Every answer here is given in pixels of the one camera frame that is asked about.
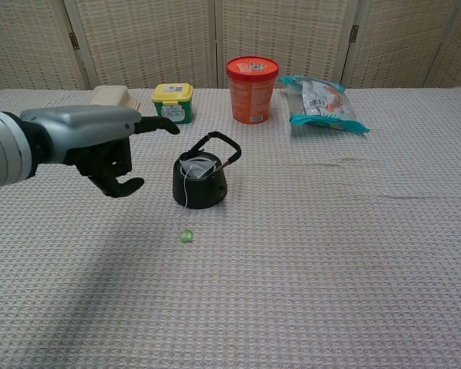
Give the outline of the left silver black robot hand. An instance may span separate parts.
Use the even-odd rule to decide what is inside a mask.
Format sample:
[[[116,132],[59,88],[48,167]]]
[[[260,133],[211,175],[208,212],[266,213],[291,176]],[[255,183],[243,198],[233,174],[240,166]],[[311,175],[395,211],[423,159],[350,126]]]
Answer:
[[[159,129],[172,135],[180,132],[168,118],[143,116],[133,108],[108,105],[33,108],[23,111],[20,120],[37,129],[41,163],[74,165],[112,198],[127,197],[144,184],[143,178],[118,181],[132,169],[132,135]]]

